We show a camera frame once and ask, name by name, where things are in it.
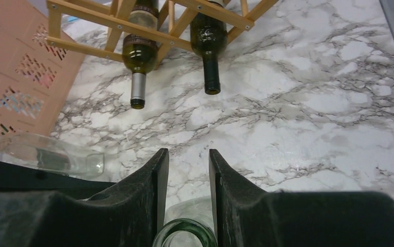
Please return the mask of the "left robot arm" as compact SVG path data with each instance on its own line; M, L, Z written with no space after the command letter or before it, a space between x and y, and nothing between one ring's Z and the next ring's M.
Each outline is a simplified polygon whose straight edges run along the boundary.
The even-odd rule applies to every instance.
M113 185L0 162L0 192L59 191L75 199L86 199Z

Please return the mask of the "dark green embossed wine bottle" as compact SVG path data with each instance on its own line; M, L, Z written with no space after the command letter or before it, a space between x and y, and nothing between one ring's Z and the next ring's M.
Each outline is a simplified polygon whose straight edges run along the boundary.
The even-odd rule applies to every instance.
M190 43L193 52L203 60L205 93L218 94L221 91L218 57L227 47L226 24L198 13L190 23Z

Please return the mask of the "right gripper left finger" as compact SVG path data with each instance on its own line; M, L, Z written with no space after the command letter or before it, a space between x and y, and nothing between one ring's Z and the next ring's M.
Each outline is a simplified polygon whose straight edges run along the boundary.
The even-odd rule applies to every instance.
M0 246L151 246L164 223L169 152L86 199L0 192Z

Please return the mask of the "wooden wine rack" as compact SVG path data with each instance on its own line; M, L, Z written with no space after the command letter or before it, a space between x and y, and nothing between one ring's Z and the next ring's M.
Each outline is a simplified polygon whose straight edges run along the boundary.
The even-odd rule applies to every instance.
M275 2L259 1L249 9L247 1L241 1L241 14L227 10L226 4L227 1L166 1L158 8L156 1L113 1L110 6L94 1L47 1L47 43L120 62L122 55L115 48L120 36L125 36L130 43L154 42L158 61L173 47L193 51L204 59L217 57L241 33L251 30ZM105 48L64 40L63 14L107 27Z

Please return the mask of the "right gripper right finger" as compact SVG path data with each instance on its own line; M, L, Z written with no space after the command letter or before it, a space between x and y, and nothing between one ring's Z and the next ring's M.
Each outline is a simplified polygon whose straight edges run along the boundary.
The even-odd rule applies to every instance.
M394 200L381 192L267 192L209 151L219 246L394 246Z

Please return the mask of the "green Primitivo wine bottle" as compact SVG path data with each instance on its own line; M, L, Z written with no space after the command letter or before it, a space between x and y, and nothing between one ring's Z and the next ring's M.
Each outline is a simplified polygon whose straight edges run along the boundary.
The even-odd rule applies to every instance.
M158 3L158 0L136 1L128 21L157 30ZM130 33L124 36L122 59L126 68L132 72L130 105L134 109L140 110L145 106L147 74L155 67L157 50L157 43L153 40Z

